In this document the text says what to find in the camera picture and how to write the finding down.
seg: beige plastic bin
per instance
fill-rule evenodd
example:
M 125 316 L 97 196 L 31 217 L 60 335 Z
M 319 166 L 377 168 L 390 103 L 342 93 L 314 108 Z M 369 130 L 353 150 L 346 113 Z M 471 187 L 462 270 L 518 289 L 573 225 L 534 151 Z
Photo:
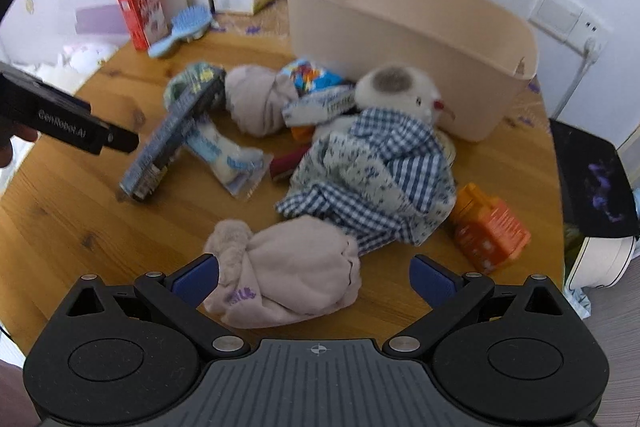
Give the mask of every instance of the beige plastic bin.
M 431 75 L 455 118 L 438 125 L 486 138 L 536 74 L 530 26 L 488 0 L 289 0 L 293 51 L 347 78 L 390 62 Z

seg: wall switch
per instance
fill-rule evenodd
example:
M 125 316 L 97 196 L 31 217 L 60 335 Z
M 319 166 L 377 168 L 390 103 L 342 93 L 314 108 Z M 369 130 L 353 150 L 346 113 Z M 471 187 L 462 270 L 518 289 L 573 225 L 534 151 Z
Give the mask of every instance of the wall switch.
M 609 42 L 611 34 L 612 29 L 597 15 L 594 15 L 589 8 L 585 8 L 569 33 L 566 44 L 580 55 L 584 55 L 587 40 L 594 39 L 595 49 L 599 55 Z
M 565 42 L 582 10 L 575 0 L 538 0 L 529 20 L 553 38 Z

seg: wooden table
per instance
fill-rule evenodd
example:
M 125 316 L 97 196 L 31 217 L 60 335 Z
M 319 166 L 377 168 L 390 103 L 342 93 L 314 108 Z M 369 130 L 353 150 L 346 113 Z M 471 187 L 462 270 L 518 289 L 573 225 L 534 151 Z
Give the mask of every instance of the wooden table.
M 255 63 L 279 68 L 291 59 L 287 39 L 209 34 L 184 45 L 169 60 L 153 60 L 131 45 L 120 50 L 79 91 L 94 113 L 138 131 L 145 139 L 164 117 L 162 92 L 185 66 L 206 60 L 232 68 Z M 481 144 L 456 140 L 453 172 L 459 184 L 476 182 L 504 198 L 532 233 L 513 266 L 494 274 L 498 283 L 520 284 L 531 273 L 562 282 L 562 217 L 551 137 L 539 94 L 528 90 L 509 116 Z M 284 130 L 267 139 L 241 135 L 226 114 L 220 131 L 245 146 L 284 153 L 297 146 Z M 0 319 L 25 351 L 69 287 L 85 273 L 107 284 L 126 284 L 149 270 L 170 273 L 201 254 L 220 219 L 245 220 L 252 230 L 278 220 L 273 205 L 287 184 L 265 179 L 249 202 L 236 201 L 199 160 L 184 154 L 148 203 L 117 196 L 133 156 L 104 150 L 91 156 L 43 136 L 0 201 Z M 412 291 L 408 264 L 415 253 L 463 273 L 472 269 L 449 235 L 438 230 L 420 248 L 392 244 L 363 258 L 363 286 L 348 309 L 288 327 L 245 334 L 318 339 L 389 338 L 429 307 Z

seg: red box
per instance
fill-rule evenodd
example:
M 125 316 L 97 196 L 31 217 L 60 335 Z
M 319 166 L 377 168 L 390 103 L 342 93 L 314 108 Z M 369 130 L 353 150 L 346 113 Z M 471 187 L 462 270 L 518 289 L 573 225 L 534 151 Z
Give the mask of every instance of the red box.
M 138 51 L 148 50 L 169 33 L 160 0 L 118 0 L 118 4 Z

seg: white power cord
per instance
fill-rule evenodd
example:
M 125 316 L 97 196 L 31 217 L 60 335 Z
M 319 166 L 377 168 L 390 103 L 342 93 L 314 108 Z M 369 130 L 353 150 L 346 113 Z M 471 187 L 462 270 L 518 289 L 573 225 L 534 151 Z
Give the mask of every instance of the white power cord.
M 560 102 L 558 103 L 558 106 L 556 107 L 554 113 L 551 115 L 551 118 L 556 119 L 560 116 L 560 113 L 562 113 L 562 110 L 566 107 L 569 99 L 573 96 L 575 90 L 580 85 L 580 81 L 582 80 L 584 75 L 587 74 L 587 71 L 589 71 L 591 66 L 593 66 L 598 60 L 601 50 L 602 47 L 596 42 L 596 39 L 589 38 L 584 43 L 584 55 L 582 58 L 580 69 L 575 75 L 574 81 L 571 83 L 571 86 L 569 86 L 569 89 L 566 90 L 566 93 L 562 97 L 562 100 L 560 100 Z

